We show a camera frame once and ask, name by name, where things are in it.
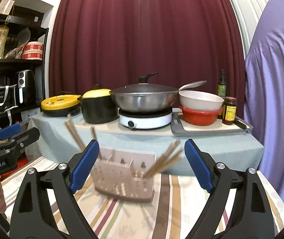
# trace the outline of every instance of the yellow lid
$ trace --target yellow lid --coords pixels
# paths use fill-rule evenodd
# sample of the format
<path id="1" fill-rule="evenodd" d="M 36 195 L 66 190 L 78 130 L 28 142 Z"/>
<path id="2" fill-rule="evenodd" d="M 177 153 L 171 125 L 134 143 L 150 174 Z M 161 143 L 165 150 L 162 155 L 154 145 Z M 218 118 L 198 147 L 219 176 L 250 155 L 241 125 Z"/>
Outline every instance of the yellow lid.
<path id="1" fill-rule="evenodd" d="M 47 98 L 41 102 L 41 108 L 45 111 L 56 111 L 67 109 L 80 103 L 80 95 L 59 95 Z"/>
<path id="2" fill-rule="evenodd" d="M 91 90 L 83 94 L 82 98 L 97 98 L 97 97 L 104 97 L 104 96 L 109 96 L 110 95 L 110 89 L 96 89 L 96 90 Z"/>

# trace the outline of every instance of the white bowl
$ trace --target white bowl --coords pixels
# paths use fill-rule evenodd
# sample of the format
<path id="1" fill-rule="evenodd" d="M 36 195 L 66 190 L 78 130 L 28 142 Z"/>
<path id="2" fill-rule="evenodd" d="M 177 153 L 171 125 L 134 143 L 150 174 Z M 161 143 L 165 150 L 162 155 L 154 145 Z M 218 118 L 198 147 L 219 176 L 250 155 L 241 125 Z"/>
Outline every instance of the white bowl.
<path id="1" fill-rule="evenodd" d="M 181 105 L 194 111 L 217 111 L 224 102 L 223 98 L 207 92 L 183 90 L 179 91 L 179 94 Z"/>

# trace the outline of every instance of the screw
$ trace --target screw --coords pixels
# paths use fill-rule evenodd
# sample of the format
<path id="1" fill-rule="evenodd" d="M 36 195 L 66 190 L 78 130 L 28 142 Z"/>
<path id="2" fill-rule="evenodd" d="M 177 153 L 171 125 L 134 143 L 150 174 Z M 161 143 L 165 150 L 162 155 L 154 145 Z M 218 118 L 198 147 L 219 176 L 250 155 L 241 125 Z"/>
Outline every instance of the screw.
<path id="1" fill-rule="evenodd" d="M 256 170 L 254 168 L 249 168 L 248 171 L 251 173 L 251 174 L 255 174 L 256 173 Z"/>
<path id="2" fill-rule="evenodd" d="M 223 170 L 225 168 L 225 165 L 223 163 L 217 163 L 216 167 L 220 170 Z"/>
<path id="3" fill-rule="evenodd" d="M 28 174 L 34 174 L 35 171 L 36 171 L 36 169 L 30 168 L 30 169 L 28 170 Z"/>
<path id="4" fill-rule="evenodd" d="M 66 169 L 66 167 L 67 167 L 67 165 L 66 165 L 65 163 L 59 164 L 59 166 L 58 166 L 58 168 L 59 168 L 60 170 L 64 170 L 64 169 Z"/>

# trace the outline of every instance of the curtain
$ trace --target curtain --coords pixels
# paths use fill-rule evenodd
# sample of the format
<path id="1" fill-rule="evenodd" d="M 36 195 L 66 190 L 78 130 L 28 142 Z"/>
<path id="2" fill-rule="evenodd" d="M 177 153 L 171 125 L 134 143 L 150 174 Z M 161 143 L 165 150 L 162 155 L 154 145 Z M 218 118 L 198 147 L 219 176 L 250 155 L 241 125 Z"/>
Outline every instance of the curtain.
<path id="1" fill-rule="evenodd" d="M 62 0 L 49 62 L 50 95 L 94 84 L 114 89 L 159 72 L 151 83 L 216 93 L 220 70 L 242 116 L 245 67 L 229 0 Z"/>
<path id="2" fill-rule="evenodd" d="M 244 119 L 264 145 L 259 169 L 284 202 L 284 0 L 269 0 L 246 58 Z"/>

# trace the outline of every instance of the blue rubber pad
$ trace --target blue rubber pad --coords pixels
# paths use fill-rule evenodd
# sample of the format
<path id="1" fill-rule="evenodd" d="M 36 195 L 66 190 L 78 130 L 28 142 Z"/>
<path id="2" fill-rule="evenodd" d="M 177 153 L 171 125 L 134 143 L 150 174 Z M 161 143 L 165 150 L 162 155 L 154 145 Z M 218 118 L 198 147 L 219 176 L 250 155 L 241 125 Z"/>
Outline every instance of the blue rubber pad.
<path id="1" fill-rule="evenodd" d="M 6 140 L 21 132 L 21 126 L 19 123 L 13 124 L 12 126 L 6 127 L 0 130 L 0 140 Z"/>
<path id="2" fill-rule="evenodd" d="M 86 152 L 83 152 L 84 155 L 71 174 L 72 181 L 69 189 L 73 194 L 83 188 L 84 183 L 88 178 L 96 159 L 98 158 L 99 151 L 99 144 L 94 141 L 89 148 L 86 148 Z"/>
<path id="3" fill-rule="evenodd" d="M 212 184 L 211 172 L 190 140 L 185 142 L 184 151 L 200 186 L 210 193 L 214 188 Z"/>

